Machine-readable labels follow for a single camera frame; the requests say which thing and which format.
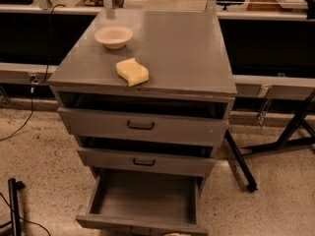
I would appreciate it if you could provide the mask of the yellow sponge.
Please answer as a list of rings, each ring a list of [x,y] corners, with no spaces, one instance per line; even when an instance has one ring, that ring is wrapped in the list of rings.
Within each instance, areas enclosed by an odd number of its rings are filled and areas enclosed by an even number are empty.
[[[149,70],[134,58],[118,62],[116,72],[128,83],[129,87],[142,84],[149,79]]]

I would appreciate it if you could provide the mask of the black metal stand right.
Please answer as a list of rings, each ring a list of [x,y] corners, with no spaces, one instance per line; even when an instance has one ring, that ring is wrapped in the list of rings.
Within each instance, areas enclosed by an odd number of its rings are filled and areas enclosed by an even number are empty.
[[[224,137],[248,182],[247,190],[249,192],[253,193],[257,191],[257,183],[253,175],[251,174],[247,164],[245,163],[245,160],[243,159],[244,154],[257,154],[260,152],[270,152],[282,150],[285,148],[298,148],[301,146],[310,146],[315,144],[315,129],[305,120],[306,116],[309,114],[311,103],[314,101],[314,99],[315,89],[311,91],[311,93],[297,108],[293,117],[288,122],[287,126],[285,127],[279,138],[274,143],[245,147],[243,149],[240,149],[236,145],[231,133],[229,131],[225,132]],[[292,140],[291,136],[300,127],[302,127],[309,134],[309,136],[306,138]]]

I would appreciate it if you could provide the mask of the grey bench rail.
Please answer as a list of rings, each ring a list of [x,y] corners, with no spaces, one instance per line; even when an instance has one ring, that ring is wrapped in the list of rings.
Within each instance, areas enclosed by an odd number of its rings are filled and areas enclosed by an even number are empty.
[[[1,9],[1,82],[25,85],[56,66],[100,9]],[[240,97],[299,99],[314,89],[314,22],[285,12],[218,12]]]

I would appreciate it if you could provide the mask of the grey top drawer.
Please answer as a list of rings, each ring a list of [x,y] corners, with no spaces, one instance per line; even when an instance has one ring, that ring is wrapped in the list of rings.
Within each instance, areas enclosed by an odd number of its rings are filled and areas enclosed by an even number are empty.
[[[71,135],[219,147],[226,120],[60,107]]]

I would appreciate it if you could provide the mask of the metal bracket right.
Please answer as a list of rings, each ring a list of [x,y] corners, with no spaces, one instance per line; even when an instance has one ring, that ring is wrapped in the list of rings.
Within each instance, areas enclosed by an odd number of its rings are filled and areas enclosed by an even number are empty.
[[[257,97],[263,99],[263,103],[257,114],[257,120],[261,128],[265,127],[265,116],[273,102],[270,98],[267,98],[267,94],[271,88],[271,85],[261,85],[257,93]]]

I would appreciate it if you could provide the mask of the grey drawer cabinet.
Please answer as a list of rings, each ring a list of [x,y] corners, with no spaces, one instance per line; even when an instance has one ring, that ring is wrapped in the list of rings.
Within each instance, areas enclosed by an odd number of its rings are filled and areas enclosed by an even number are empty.
[[[133,37],[123,48],[108,49],[95,40],[95,32],[108,26],[127,27]],[[116,64],[130,58],[149,70],[149,79],[133,87],[116,72]],[[63,108],[227,122],[236,95],[218,17],[207,12],[102,12],[49,83]],[[73,136],[79,148],[212,159],[219,148]]]

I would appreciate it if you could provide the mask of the black stand left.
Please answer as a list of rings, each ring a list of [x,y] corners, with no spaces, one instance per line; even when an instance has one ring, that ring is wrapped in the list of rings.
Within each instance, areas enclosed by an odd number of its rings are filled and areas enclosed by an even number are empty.
[[[22,219],[20,216],[18,191],[21,190],[23,186],[24,184],[21,181],[17,181],[15,178],[8,180],[8,207],[10,212],[0,219],[0,229],[2,231],[11,230],[12,236],[22,236]]]

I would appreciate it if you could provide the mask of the grey bottom drawer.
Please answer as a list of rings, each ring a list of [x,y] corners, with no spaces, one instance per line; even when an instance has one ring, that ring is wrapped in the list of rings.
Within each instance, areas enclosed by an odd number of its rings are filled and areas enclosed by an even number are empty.
[[[91,201],[76,220],[84,228],[129,236],[208,236],[198,211],[193,176],[107,169],[98,173]]]

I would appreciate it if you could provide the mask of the grey drawer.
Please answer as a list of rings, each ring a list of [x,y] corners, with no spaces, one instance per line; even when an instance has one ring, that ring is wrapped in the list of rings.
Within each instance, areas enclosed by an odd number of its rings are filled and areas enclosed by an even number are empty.
[[[198,211],[193,176],[107,169],[98,173],[91,201],[76,220],[84,228],[129,236],[208,236]]]
[[[226,120],[60,107],[71,135],[219,147]]]
[[[212,158],[101,148],[80,147],[78,154],[86,166],[185,176],[208,177],[215,165]]]

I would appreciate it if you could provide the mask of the grey middle drawer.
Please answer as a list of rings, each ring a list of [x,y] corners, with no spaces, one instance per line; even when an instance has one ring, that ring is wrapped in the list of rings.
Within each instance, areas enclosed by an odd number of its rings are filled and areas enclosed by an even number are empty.
[[[208,177],[215,165],[212,158],[101,148],[80,147],[78,154],[86,166],[185,176]]]

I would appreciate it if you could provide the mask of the white bowl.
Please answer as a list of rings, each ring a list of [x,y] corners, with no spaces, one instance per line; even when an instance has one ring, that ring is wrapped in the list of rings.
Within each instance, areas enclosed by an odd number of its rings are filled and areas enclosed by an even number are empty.
[[[116,50],[123,48],[133,37],[133,31],[124,26],[108,26],[98,29],[94,38],[106,48]]]

